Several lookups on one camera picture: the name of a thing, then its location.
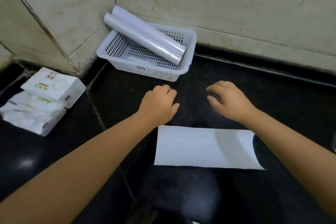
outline hand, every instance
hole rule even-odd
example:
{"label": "hand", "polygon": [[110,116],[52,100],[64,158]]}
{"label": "hand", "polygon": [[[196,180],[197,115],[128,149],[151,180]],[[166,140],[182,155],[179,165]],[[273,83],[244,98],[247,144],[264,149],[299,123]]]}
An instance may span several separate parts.
{"label": "hand", "polygon": [[232,82],[219,81],[209,86],[206,90],[220,95],[222,103],[219,103],[212,96],[208,96],[207,99],[217,112],[231,120],[243,123],[257,110],[244,93]]}
{"label": "hand", "polygon": [[155,86],[143,97],[138,113],[148,119],[155,128],[166,124],[180,106],[179,103],[172,105],[176,95],[176,90],[172,90],[168,85]]}

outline person's right arm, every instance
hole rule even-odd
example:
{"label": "person's right arm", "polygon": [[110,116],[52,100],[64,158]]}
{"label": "person's right arm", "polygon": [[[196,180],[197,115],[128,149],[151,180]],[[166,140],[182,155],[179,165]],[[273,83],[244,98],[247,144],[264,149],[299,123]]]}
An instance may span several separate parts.
{"label": "person's right arm", "polygon": [[252,105],[232,82],[216,82],[207,88],[222,103],[208,96],[221,115],[252,130],[287,167],[292,175],[336,218],[336,155]]}

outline circle design on package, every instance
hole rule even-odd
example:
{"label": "circle design on package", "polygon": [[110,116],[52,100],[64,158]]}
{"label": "circle design on package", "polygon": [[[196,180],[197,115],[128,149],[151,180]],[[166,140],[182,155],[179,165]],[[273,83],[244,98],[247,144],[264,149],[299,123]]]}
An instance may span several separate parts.
{"label": "circle design on package", "polygon": [[54,90],[63,90],[66,86],[68,86],[68,83],[65,79],[60,78],[57,79],[53,84],[52,84],[52,88]]}

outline perforated basket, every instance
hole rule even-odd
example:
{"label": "perforated basket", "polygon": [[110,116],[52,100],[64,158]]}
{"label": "perforated basket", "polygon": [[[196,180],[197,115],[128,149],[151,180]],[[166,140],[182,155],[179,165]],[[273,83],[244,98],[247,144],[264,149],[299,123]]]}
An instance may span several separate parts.
{"label": "perforated basket", "polygon": [[115,30],[100,44],[97,56],[107,59],[116,69],[175,82],[180,74],[187,73],[193,60],[196,33],[185,28],[149,24],[187,47],[178,66]]}

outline shiny plastic roll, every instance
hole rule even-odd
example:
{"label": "shiny plastic roll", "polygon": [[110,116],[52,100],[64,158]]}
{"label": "shiny plastic roll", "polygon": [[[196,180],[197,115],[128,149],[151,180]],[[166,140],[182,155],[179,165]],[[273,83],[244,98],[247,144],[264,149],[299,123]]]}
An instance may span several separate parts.
{"label": "shiny plastic roll", "polygon": [[169,48],[180,56],[183,56],[184,52],[186,51],[186,47],[184,45],[170,38],[166,34],[147,24],[146,22],[129,13],[128,11],[122,9],[118,5],[114,7],[112,15],[122,20],[123,22],[131,25],[138,31],[141,31],[145,35],[149,36],[153,40]]}
{"label": "shiny plastic roll", "polygon": [[178,65],[182,59],[181,56],[170,50],[169,48],[163,46],[157,41],[153,40],[149,36],[145,35],[141,31],[133,28],[131,25],[121,21],[112,14],[106,14],[104,17],[104,22],[112,27],[114,30],[122,33],[123,35],[129,37],[130,39],[136,41],[138,44],[146,47],[162,58],[170,61],[171,63]]}

